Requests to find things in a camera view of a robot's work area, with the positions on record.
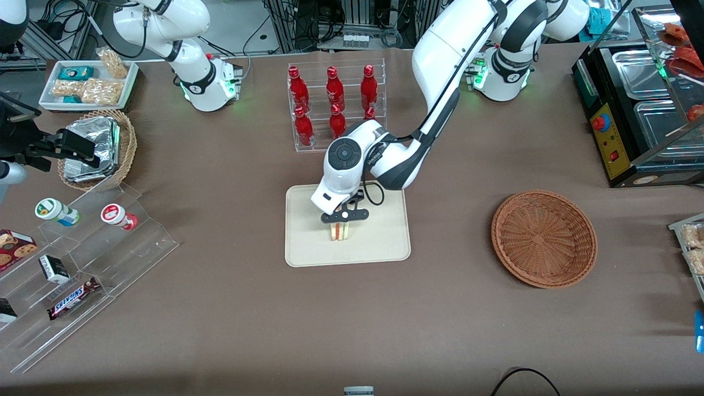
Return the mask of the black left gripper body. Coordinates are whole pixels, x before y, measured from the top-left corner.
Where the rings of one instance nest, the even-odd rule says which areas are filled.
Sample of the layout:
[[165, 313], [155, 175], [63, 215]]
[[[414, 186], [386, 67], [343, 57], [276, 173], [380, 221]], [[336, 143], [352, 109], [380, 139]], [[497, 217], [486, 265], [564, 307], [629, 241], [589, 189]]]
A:
[[349, 200], [337, 206], [332, 214], [323, 213], [320, 220], [324, 224], [348, 223], [352, 221], [364, 221], [369, 218], [369, 211], [360, 208], [359, 203], [365, 199], [363, 190], [358, 190]]

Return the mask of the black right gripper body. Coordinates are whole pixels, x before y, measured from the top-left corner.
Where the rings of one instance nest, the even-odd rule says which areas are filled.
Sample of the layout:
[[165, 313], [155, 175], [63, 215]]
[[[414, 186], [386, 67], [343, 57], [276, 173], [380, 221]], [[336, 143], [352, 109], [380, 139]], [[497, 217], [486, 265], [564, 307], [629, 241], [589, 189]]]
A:
[[50, 167], [46, 157], [64, 160], [70, 157], [70, 151], [63, 147], [66, 131], [57, 131], [51, 135], [44, 133], [37, 141], [25, 148], [25, 165], [31, 167]]

